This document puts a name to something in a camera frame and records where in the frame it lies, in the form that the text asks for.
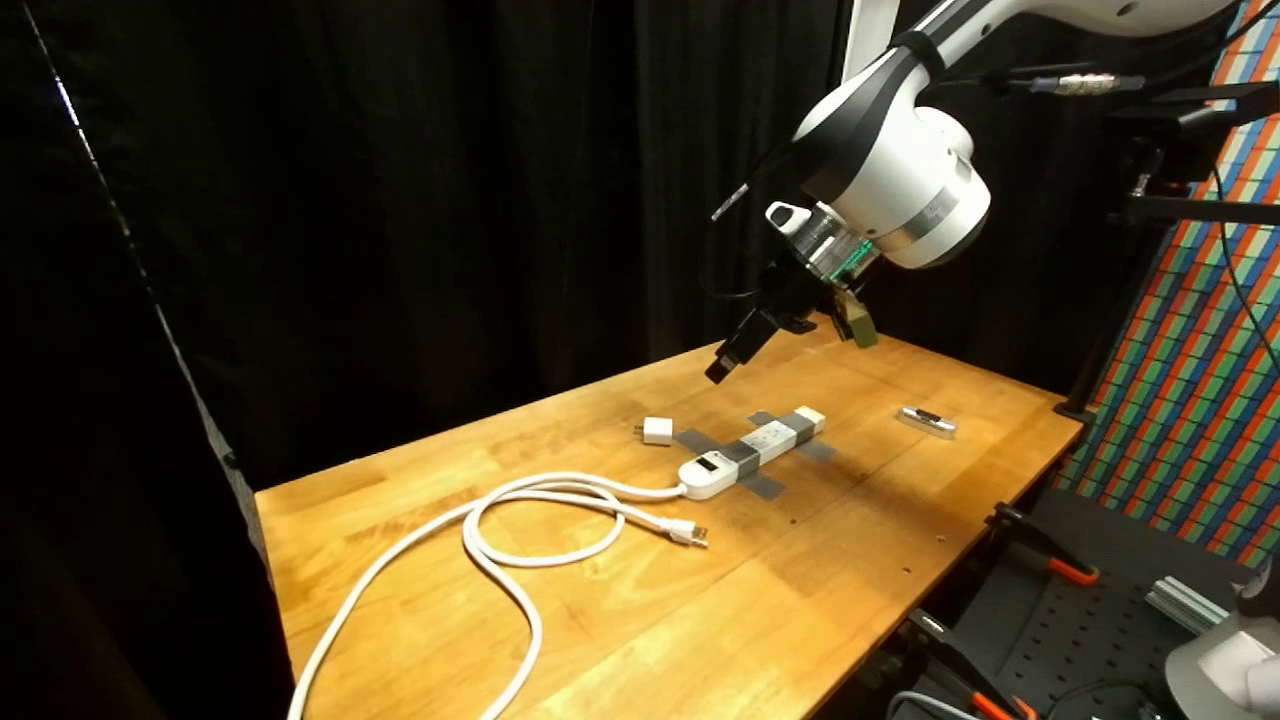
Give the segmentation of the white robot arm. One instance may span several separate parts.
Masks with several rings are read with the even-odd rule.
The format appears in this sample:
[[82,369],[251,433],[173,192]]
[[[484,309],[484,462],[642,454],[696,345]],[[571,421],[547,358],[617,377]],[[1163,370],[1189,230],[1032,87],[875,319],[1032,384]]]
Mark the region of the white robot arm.
[[840,334],[854,332],[854,278],[870,261],[937,266],[972,245],[993,192],[972,168],[967,129],[918,100],[975,44],[1016,15],[1042,15],[1096,34],[1168,34],[1220,15],[1231,0],[939,0],[869,67],[840,79],[719,207],[772,184],[764,223],[782,234],[775,266],[746,315],[707,365],[719,384],[746,365],[775,326],[809,332],[822,313]]

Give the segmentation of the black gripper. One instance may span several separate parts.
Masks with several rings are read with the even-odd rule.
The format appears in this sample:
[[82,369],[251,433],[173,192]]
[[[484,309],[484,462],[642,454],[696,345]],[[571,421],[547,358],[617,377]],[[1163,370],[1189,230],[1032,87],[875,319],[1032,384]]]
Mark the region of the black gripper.
[[835,290],[794,257],[772,252],[758,270],[757,309],[728,332],[704,377],[719,384],[734,365],[746,365],[775,326],[802,334],[814,326],[814,315],[827,315],[854,347],[875,345],[875,319],[850,290]]

